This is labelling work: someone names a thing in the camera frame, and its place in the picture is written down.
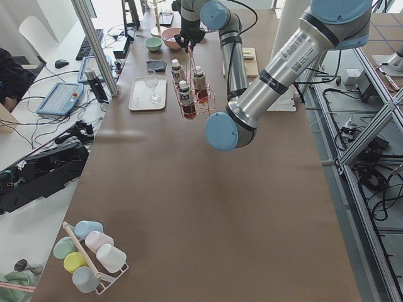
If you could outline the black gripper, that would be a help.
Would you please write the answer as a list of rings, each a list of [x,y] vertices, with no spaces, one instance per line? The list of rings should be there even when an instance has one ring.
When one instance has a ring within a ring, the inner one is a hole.
[[[195,45],[200,43],[204,38],[203,28],[188,28],[186,30],[181,30],[179,35],[175,36],[177,43],[184,48],[186,53],[194,52]]]

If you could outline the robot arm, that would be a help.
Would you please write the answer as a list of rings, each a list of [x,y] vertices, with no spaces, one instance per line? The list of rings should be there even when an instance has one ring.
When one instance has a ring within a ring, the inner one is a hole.
[[[247,75],[242,52],[242,23],[237,14],[220,1],[181,1],[181,31],[175,40],[186,52],[204,38],[205,25],[219,33],[220,49],[227,79],[227,99],[235,100],[247,89]]]
[[[175,36],[181,48],[191,51],[201,42],[206,33],[201,25],[219,34],[228,103],[225,111],[214,113],[205,123],[207,142],[214,149],[229,151],[249,144],[262,114],[323,52],[356,48],[368,41],[371,1],[307,1],[297,8],[292,22],[296,31],[249,84],[240,17],[220,1],[172,3],[181,16],[181,31]]]

